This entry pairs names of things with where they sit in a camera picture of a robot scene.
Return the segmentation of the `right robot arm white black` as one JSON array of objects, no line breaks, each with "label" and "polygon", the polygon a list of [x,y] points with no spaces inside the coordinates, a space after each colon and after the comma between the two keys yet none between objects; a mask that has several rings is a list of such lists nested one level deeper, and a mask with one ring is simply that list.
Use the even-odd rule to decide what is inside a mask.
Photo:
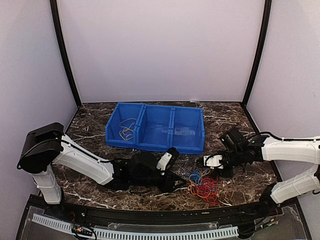
[{"label": "right robot arm white black", "polygon": [[236,128],[224,133],[225,150],[205,155],[199,164],[217,176],[232,177],[233,169],[254,162],[289,161],[311,163],[312,167],[285,181],[266,187],[255,205],[255,213],[266,217],[277,205],[304,195],[320,192],[320,138],[277,137],[268,131],[243,136]]}]

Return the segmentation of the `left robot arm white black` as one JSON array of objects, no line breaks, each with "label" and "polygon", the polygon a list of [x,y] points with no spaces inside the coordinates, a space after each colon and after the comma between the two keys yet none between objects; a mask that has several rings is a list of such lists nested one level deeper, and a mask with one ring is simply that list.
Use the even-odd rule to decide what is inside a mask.
[{"label": "left robot arm white black", "polygon": [[172,193],[186,180],[171,171],[179,157],[176,148],[169,148],[161,158],[141,151],[130,159],[104,159],[75,143],[58,122],[30,131],[25,139],[17,169],[29,173],[44,200],[60,218],[67,218],[70,206],[63,201],[51,165],[68,167],[110,190],[125,191],[130,186],[156,187]]}]

